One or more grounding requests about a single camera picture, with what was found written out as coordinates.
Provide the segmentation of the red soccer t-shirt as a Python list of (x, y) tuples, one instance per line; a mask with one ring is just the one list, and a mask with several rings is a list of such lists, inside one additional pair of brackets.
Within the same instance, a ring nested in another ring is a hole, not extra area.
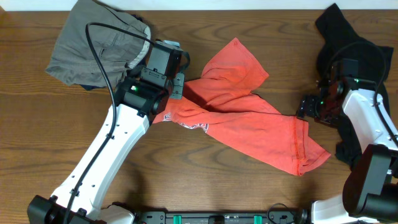
[(308, 123), (283, 115), (253, 93), (268, 73), (237, 38), (185, 82), (183, 97), (169, 100), (155, 123), (202, 129), (217, 141), (292, 175), (321, 166), (330, 153), (308, 135)]

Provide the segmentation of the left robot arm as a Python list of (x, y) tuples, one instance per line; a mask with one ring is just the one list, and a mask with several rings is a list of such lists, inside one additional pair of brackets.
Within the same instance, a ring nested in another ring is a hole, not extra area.
[(178, 42), (155, 42), (148, 64), (126, 78), (95, 140), (50, 198), (35, 196), (27, 208), (30, 223), (134, 223), (123, 205), (102, 208), (118, 170), (169, 99), (181, 99), (188, 52)]

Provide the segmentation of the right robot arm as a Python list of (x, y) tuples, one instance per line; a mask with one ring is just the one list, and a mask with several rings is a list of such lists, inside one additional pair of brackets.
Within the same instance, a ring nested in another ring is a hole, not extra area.
[(306, 95), (297, 117), (329, 126), (348, 118), (362, 155), (336, 197), (313, 202), (311, 223), (389, 223), (397, 221), (397, 184), (386, 182), (397, 160), (397, 129), (374, 81), (358, 76), (358, 61), (341, 59), (326, 70), (319, 95)]

